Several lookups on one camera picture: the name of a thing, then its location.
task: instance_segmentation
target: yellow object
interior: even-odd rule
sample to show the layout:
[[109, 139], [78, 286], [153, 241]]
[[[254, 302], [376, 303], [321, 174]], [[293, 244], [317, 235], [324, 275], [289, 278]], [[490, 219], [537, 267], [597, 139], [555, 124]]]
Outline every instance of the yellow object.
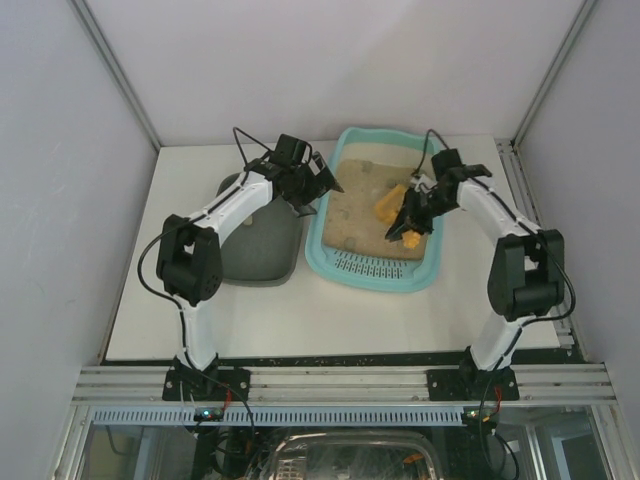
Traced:
[[402, 244], [407, 248], [416, 248], [420, 243], [420, 236], [418, 232], [404, 232], [402, 234]]
[[[406, 192], [407, 187], [404, 185], [396, 185], [382, 200], [376, 203], [374, 211], [378, 220], [385, 225], [391, 225], [398, 216], [398, 213], [400, 213]], [[419, 243], [420, 234], [418, 232], [404, 232], [402, 234], [402, 244], [406, 248], [416, 248]]]
[[422, 460], [423, 458], [424, 456], [421, 453], [414, 453], [413, 455], [409, 455], [407, 458], [405, 458], [402, 463], [404, 463], [405, 465], [410, 465], [417, 462], [418, 460]]
[[385, 225], [391, 225], [393, 223], [402, 208], [402, 200], [404, 200], [406, 191], [407, 187], [404, 185], [396, 185], [389, 193], [382, 197], [382, 200], [376, 203], [374, 211], [378, 220]]

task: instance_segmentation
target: wire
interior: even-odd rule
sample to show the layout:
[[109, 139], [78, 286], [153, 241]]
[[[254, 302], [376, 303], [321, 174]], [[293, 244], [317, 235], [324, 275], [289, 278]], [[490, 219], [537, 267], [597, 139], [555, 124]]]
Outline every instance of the wire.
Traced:
[[551, 316], [551, 317], [532, 318], [530, 320], [523, 322], [522, 327], [526, 327], [528, 325], [538, 323], [538, 322], [553, 322], [556, 320], [564, 320], [565, 318], [571, 316], [571, 314], [576, 309], [577, 298], [576, 298], [575, 288], [573, 287], [573, 283], [571, 282], [571, 279], [567, 275], [567, 272], [565, 271], [565, 269], [560, 265], [560, 262], [558, 261], [556, 256], [551, 252], [551, 250], [549, 250], [549, 247], [547, 247], [546, 242], [540, 237], [540, 234], [538, 234], [537, 232], [534, 232], [531, 228], [529, 228], [528, 225], [526, 225], [524, 222], [519, 220], [516, 214], [513, 213], [513, 211], [505, 203], [505, 201], [495, 191], [493, 191], [493, 189], [489, 188], [489, 186], [486, 183], [473, 177], [470, 178], [469, 180], [471, 180], [473, 183], [477, 185], [480, 185], [487, 192], [489, 192], [489, 194], [500, 204], [500, 206], [507, 213], [507, 215], [509, 215], [509, 217], [511, 217], [511, 219], [514, 222], [516, 222], [518, 226], [520, 226], [525, 232], [527, 232], [529, 235], [533, 236], [536, 239], [538, 245], [540, 245], [540, 248], [542, 248], [545, 251], [549, 259], [551, 260], [551, 263], [553, 263], [553, 265], [560, 272], [560, 275], [562, 275], [564, 284], [567, 286], [567, 289], [569, 290], [569, 297], [571, 300], [569, 302], [569, 308], [564, 313], [556, 316]]
[[[514, 473], [513, 478], [511, 480], [518, 480], [520, 478], [520, 464], [518, 463], [516, 454], [514, 453], [513, 449], [509, 446], [507, 441], [504, 438], [502, 438], [502, 436], [499, 433], [494, 433], [493, 436], [496, 437], [496, 440], [498, 440], [498, 442], [500, 442], [500, 444], [502, 445], [502, 448], [504, 448], [505, 460], [506, 460], [506, 452], [509, 452], [509, 455], [511, 455], [511, 459], [513, 460], [513, 465], [516, 469], [516, 472]], [[500, 469], [499, 475], [501, 475], [502, 471], [504, 470], [504, 466], [505, 466], [504, 463], [505, 462], [502, 463], [502, 468]]]
[[[138, 448], [132, 448], [130, 452], [121, 452], [116, 448], [116, 444], [113, 441], [113, 433], [111, 432], [111, 427], [109, 425], [104, 426], [107, 431], [107, 438], [109, 439], [109, 447], [111, 447], [111, 451], [116, 455], [120, 455], [122, 457], [135, 457], [138, 455], [138, 451], [140, 449], [140, 445], [138, 444]], [[139, 442], [142, 441], [142, 436], [144, 435], [144, 427], [140, 429], [140, 438]]]
[[251, 422], [251, 437], [255, 436], [256, 433], [256, 424], [253, 420], [253, 412], [251, 411], [251, 408], [249, 407], [249, 404], [247, 403], [247, 401], [242, 398], [242, 396], [233, 388], [231, 388], [229, 385], [227, 385], [226, 383], [221, 382], [220, 380], [217, 380], [215, 378], [210, 377], [209, 375], [205, 374], [203, 371], [198, 370], [193, 363], [191, 362], [191, 358], [189, 358], [189, 356], [185, 355], [186, 359], [187, 359], [187, 363], [189, 364], [189, 366], [196, 371], [197, 373], [199, 373], [201, 376], [203, 376], [205, 379], [209, 380], [210, 382], [215, 383], [216, 385], [219, 385], [223, 388], [226, 388], [228, 391], [230, 391], [232, 394], [234, 394], [236, 397], [238, 397], [238, 400], [240, 400], [242, 402], [242, 405], [244, 405], [245, 410], [247, 411], [247, 415], [249, 415], [249, 421]]
[[429, 130], [427, 130], [426, 135], [424, 136], [424, 143], [422, 145], [422, 159], [420, 160], [420, 163], [418, 164], [418, 167], [413, 171], [413, 175], [416, 175], [418, 172], [420, 172], [420, 169], [422, 168], [422, 164], [424, 163], [424, 159], [427, 156], [427, 145], [429, 144], [429, 135], [435, 135], [436, 138], [438, 140], [440, 140], [440, 143], [442, 143], [442, 145], [444, 146], [444, 148], [446, 150], [449, 150], [449, 145], [447, 145], [447, 142], [445, 142], [444, 138], [442, 138], [442, 135], [440, 135], [438, 132], [436, 132], [433, 128], [430, 128]]
[[245, 132], [244, 130], [238, 128], [238, 127], [233, 127], [233, 138], [236, 141], [236, 145], [238, 146], [238, 150], [240, 150], [240, 155], [242, 155], [242, 161], [244, 162], [245, 165], [248, 165], [249, 162], [247, 160], [247, 156], [244, 153], [244, 149], [242, 148], [242, 144], [240, 143], [240, 139], [238, 138], [238, 133], [241, 135], [244, 135], [245, 137], [247, 137], [249, 140], [252, 140], [253, 142], [257, 143], [258, 145], [260, 145], [262, 148], [264, 148], [267, 153], [271, 153], [272, 150], [267, 147], [264, 143], [262, 143], [260, 140], [252, 137], [251, 135], [249, 135], [247, 132]]
[[[537, 317], [537, 318], [532, 318], [530, 320], [524, 321], [522, 323], [522, 325], [520, 325], [520, 327], [516, 331], [516, 334], [515, 334], [513, 340], [511, 341], [511, 344], [509, 345], [509, 347], [501, 355], [500, 359], [496, 362], [495, 366], [491, 370], [491, 375], [489, 376], [489, 380], [487, 381], [487, 386], [485, 387], [484, 393], [483, 393], [482, 398], [480, 400], [480, 408], [478, 409], [478, 411], [479, 411], [479, 415], [478, 415], [478, 433], [480, 435], [480, 446], [481, 446], [481, 449], [482, 449], [482, 453], [483, 453], [484, 459], [487, 462], [487, 465], [489, 466], [489, 468], [493, 471], [493, 464], [491, 462], [491, 459], [489, 458], [489, 454], [487, 452], [487, 446], [486, 446], [486, 443], [484, 442], [484, 436], [482, 435], [482, 423], [485, 422], [485, 421], [488, 421], [493, 415], [490, 415], [489, 417], [485, 418], [483, 416], [483, 414], [482, 414], [482, 409], [484, 408], [484, 403], [486, 401], [487, 394], [489, 392], [489, 388], [491, 387], [491, 385], [493, 384], [493, 381], [495, 379], [496, 372], [498, 371], [498, 368], [500, 367], [500, 365], [502, 364], [504, 359], [506, 357], [508, 357], [509, 354], [512, 352], [512, 350], [515, 348], [518, 340], [520, 339], [520, 336], [522, 335], [523, 329], [525, 327], [527, 327], [528, 325], [531, 325], [533, 323], [552, 322], [552, 321], [555, 321], [555, 320], [562, 320], [564, 318], [569, 317], [574, 312], [574, 310], [576, 308], [576, 293], [575, 293], [575, 289], [573, 287], [573, 284], [571, 283], [571, 279], [567, 275], [567, 273], [564, 270], [564, 268], [560, 265], [560, 262], [555, 257], [555, 255], [547, 247], [546, 242], [541, 238], [541, 236], [537, 232], [534, 232], [531, 228], [529, 228], [529, 226], [526, 225], [524, 222], [519, 220], [518, 217], [515, 215], [515, 213], [513, 213], [513, 211], [505, 203], [505, 201], [495, 191], [493, 191], [493, 189], [489, 188], [488, 185], [486, 185], [484, 182], [478, 180], [477, 178], [470, 178], [470, 180], [473, 183], [475, 183], [477, 185], [480, 185], [483, 189], [485, 189], [487, 192], [489, 192], [489, 194], [500, 204], [500, 206], [507, 213], [507, 215], [514, 222], [516, 222], [525, 232], [527, 232], [529, 235], [533, 236], [536, 239], [537, 243], [540, 245], [540, 248], [542, 248], [545, 251], [545, 253], [549, 257], [549, 259], [551, 260], [553, 265], [558, 269], [558, 271], [562, 275], [564, 284], [567, 286], [567, 288], [569, 290], [569, 296], [571, 298], [569, 308], [563, 314], [560, 314], [560, 315], [557, 315], [557, 316], [551, 316], [551, 317]], [[498, 397], [498, 407], [496, 408], [496, 412], [494, 412], [494, 413], [497, 413], [498, 408], [501, 405], [501, 402], [502, 402], [502, 395], [500, 395]], [[513, 451], [511, 450], [511, 447], [509, 447], [509, 445], [504, 441], [504, 439], [502, 439], [502, 440], [500, 440], [500, 439], [502, 439], [502, 437], [499, 437], [499, 441], [501, 441], [503, 446], [505, 446], [505, 448], [509, 450], [509, 452], [511, 453], [511, 456], [513, 457], [513, 461], [514, 461], [514, 463], [516, 465], [516, 475], [515, 475], [513, 480], [517, 480], [518, 478], [520, 478], [520, 467], [519, 467], [519, 465], [517, 463], [515, 455], [513, 454]]]
[[[260, 146], [262, 146], [263, 148], [265, 148], [266, 152], [265, 154], [261, 157], [262, 160], [266, 159], [269, 154], [272, 152], [271, 149], [269, 147], [267, 147], [264, 143], [260, 142], [259, 140], [256, 140], [254, 137], [252, 137], [251, 135], [247, 134], [246, 132], [244, 132], [243, 130], [239, 129], [238, 127], [233, 127], [233, 135], [234, 138], [236, 140], [236, 145], [238, 146], [238, 149], [240, 150], [240, 155], [242, 156], [242, 160], [244, 162], [245, 165], [247, 165], [247, 157], [244, 153], [244, 150], [242, 148], [242, 145], [238, 139], [238, 133], [246, 136], [247, 138], [253, 140], [254, 142], [256, 142], [257, 144], [259, 144]], [[147, 281], [144, 278], [144, 274], [143, 274], [143, 265], [144, 265], [144, 261], [145, 258], [147, 257], [147, 255], [149, 254], [149, 252], [151, 251], [151, 249], [160, 241], [162, 240], [165, 236], [169, 235], [170, 233], [175, 232], [176, 230], [179, 230], [181, 228], [184, 228], [186, 226], [192, 225], [196, 222], [199, 222], [200, 220], [204, 219], [207, 215], [210, 215], [213, 211], [215, 211], [217, 208], [220, 207], [220, 205], [222, 205], [223, 203], [225, 203], [229, 198], [231, 198], [233, 195], [235, 195], [247, 182], [247, 179], [249, 177], [249, 172], [245, 172], [244, 177], [242, 178], [242, 180], [240, 181], [240, 184], [238, 186], [236, 186], [236, 188], [234, 188], [231, 192], [229, 192], [227, 195], [224, 196], [224, 198], [222, 198], [220, 201], [216, 202], [214, 205], [212, 205], [210, 208], [208, 208], [206, 210], [206, 213], [202, 213], [194, 218], [191, 218], [187, 221], [185, 221], [182, 224], [179, 224], [177, 226], [175, 226], [174, 228], [170, 229], [170, 230], [166, 230], [164, 232], [162, 232], [160, 235], [156, 236], [153, 240], [151, 240], [151, 242], [149, 242], [149, 244], [144, 248], [144, 250], [142, 251], [142, 253], [140, 254], [140, 257], [138, 259], [138, 265], [137, 265], [137, 269], [136, 272], [138, 274], [138, 280], [140, 281], [141, 285], [145, 288], [145, 290], [147, 290], [149, 293], [159, 297], [159, 298], [163, 298], [171, 303], [173, 303], [176, 308], [178, 309], [178, 315], [180, 317], [180, 327], [181, 327], [181, 340], [182, 340], [182, 350], [184, 352], [184, 356], [185, 359], [187, 361], [187, 363], [189, 364], [189, 367], [191, 367], [191, 369], [193, 369], [194, 371], [198, 372], [200, 375], [202, 375], [204, 378], [206, 378], [207, 380], [222, 386], [224, 388], [227, 389], [228, 392], [231, 392], [233, 395], [235, 395], [236, 397], [238, 397], [238, 399], [242, 402], [242, 404], [244, 405], [245, 409], [247, 410], [247, 413], [249, 415], [249, 420], [251, 422], [251, 434], [252, 437], [255, 435], [255, 422], [253, 419], [253, 412], [251, 411], [251, 409], [249, 408], [249, 404], [242, 398], [242, 396], [235, 391], [233, 388], [231, 388], [229, 385], [226, 385], [214, 378], [209, 377], [208, 375], [206, 375], [204, 372], [202, 372], [201, 370], [199, 370], [198, 368], [196, 368], [196, 366], [194, 365], [193, 361], [191, 360], [191, 356], [189, 354], [189, 350], [187, 347], [187, 325], [186, 325], [186, 319], [184, 316], [184, 310], [182, 308], [182, 304], [176, 300], [174, 297], [167, 295], [166, 293], [163, 293], [159, 290], [156, 290], [155, 288], [151, 287]]]
[[[242, 144], [240, 143], [240, 140], [238, 139], [238, 133], [240, 133], [240, 134], [246, 136], [247, 138], [253, 140], [254, 142], [259, 144], [260, 146], [262, 146], [266, 150], [265, 154], [261, 157], [262, 160], [266, 159], [269, 156], [269, 154], [272, 152], [272, 150], [269, 147], [267, 147], [264, 143], [262, 143], [261, 141], [256, 140], [254, 137], [252, 137], [251, 135], [249, 135], [245, 131], [241, 130], [240, 128], [233, 127], [233, 136], [234, 136], [234, 138], [236, 140], [236, 145], [238, 146], [238, 150], [240, 150], [240, 155], [242, 156], [242, 160], [243, 160], [245, 165], [247, 165], [247, 163], [248, 163], [247, 162], [247, 156], [245, 155], [244, 150], [242, 148]], [[249, 172], [245, 172], [244, 177], [240, 181], [240, 184], [238, 186], [236, 186], [236, 188], [234, 188], [227, 195], [225, 195], [225, 197], [222, 200], [220, 200], [219, 202], [216, 202], [213, 206], [211, 206], [209, 209], [207, 209], [206, 213], [203, 213], [203, 214], [198, 215], [198, 216], [196, 216], [194, 218], [191, 218], [191, 219], [185, 221], [184, 223], [175, 226], [174, 228], [172, 228], [170, 230], [166, 230], [166, 231], [162, 232], [160, 235], [155, 237], [144, 248], [144, 250], [140, 254], [140, 257], [138, 258], [138, 265], [137, 265], [136, 273], [138, 274], [138, 280], [140, 281], [142, 286], [145, 288], [145, 290], [147, 290], [149, 293], [151, 293], [151, 294], [153, 294], [153, 295], [155, 295], [155, 296], [157, 296], [159, 298], [163, 298], [163, 299], [173, 303], [176, 306], [176, 308], [178, 309], [178, 315], [180, 317], [181, 336], [182, 336], [182, 350], [183, 350], [183, 352], [185, 354], [185, 358], [187, 359], [187, 363], [189, 363], [189, 366], [191, 368], [193, 368], [194, 370], [197, 370], [197, 369], [193, 366], [193, 363], [191, 362], [191, 359], [189, 357], [189, 352], [187, 350], [187, 325], [186, 325], [186, 319], [184, 317], [184, 311], [182, 309], [182, 305], [180, 304], [180, 302], [178, 300], [176, 300], [172, 296], [167, 295], [166, 293], [163, 293], [163, 292], [161, 292], [159, 290], [156, 290], [155, 288], [151, 287], [147, 283], [147, 281], [144, 278], [144, 274], [142, 273], [144, 260], [147, 257], [147, 255], [149, 254], [149, 252], [151, 251], [151, 249], [160, 240], [162, 240], [165, 236], [169, 235], [170, 233], [175, 232], [176, 230], [179, 230], [181, 228], [187, 227], [189, 225], [197, 223], [200, 220], [206, 218], [207, 215], [210, 215], [213, 211], [215, 211], [218, 207], [220, 207], [220, 205], [222, 205], [229, 198], [231, 198], [233, 195], [235, 195], [245, 185], [245, 183], [247, 182], [248, 178], [249, 178]]]

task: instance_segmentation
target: white platform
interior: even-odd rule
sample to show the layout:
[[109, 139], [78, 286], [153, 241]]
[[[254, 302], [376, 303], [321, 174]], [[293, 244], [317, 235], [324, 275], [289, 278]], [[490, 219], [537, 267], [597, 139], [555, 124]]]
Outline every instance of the white platform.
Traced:
[[[494, 140], [488, 135], [447, 137], [465, 163], [482, 163], [498, 191], [513, 206]], [[328, 157], [335, 142], [312, 142]], [[247, 155], [261, 154], [246, 146]], [[142, 249], [172, 214], [189, 215], [210, 202], [220, 182], [241, 169], [235, 146], [169, 147], [160, 151], [116, 317], [108, 360], [169, 359], [179, 349], [180, 327], [171, 303], [147, 293], [136, 276]], [[155, 276], [157, 247], [145, 263]], [[479, 334], [491, 312], [486, 285], [493, 246], [473, 218], [455, 211], [445, 218], [442, 262], [437, 280], [412, 294], [370, 292], [316, 275], [304, 257], [304, 240], [291, 279], [280, 287], [222, 285], [213, 301], [225, 312], [212, 319], [224, 357], [344, 355], [463, 350]], [[551, 324], [528, 327], [519, 348], [558, 347]]]

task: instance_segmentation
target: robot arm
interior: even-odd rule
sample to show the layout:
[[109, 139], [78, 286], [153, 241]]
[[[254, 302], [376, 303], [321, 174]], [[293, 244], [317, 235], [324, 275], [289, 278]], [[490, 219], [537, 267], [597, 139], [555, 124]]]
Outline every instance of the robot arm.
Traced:
[[491, 172], [462, 164], [457, 150], [434, 155], [432, 165], [436, 181], [425, 175], [414, 181], [386, 238], [431, 233], [433, 219], [456, 208], [475, 217], [496, 247], [487, 284], [494, 314], [469, 353], [476, 372], [506, 368], [522, 328], [563, 300], [564, 240], [558, 231], [542, 230], [512, 211], [495, 194]]
[[307, 142], [281, 135], [273, 151], [250, 162], [209, 205], [189, 217], [165, 220], [156, 275], [180, 306], [181, 360], [204, 370], [217, 356], [215, 305], [208, 300], [222, 282], [221, 247], [231, 232], [278, 196], [302, 216], [314, 212], [309, 204], [329, 190], [342, 192], [322, 156]]

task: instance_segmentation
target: glass panel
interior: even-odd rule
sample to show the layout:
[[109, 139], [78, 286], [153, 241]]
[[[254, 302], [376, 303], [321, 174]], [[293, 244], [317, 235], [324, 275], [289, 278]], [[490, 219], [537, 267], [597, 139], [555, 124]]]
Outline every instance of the glass panel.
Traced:
[[491, 420], [498, 435], [482, 439], [473, 420], [467, 427], [257, 428], [254, 436], [249, 428], [93, 426], [79, 478], [607, 478], [585, 411], [503, 408]]
[[180, 427], [93, 425], [80, 480], [191, 478], [196, 439]]

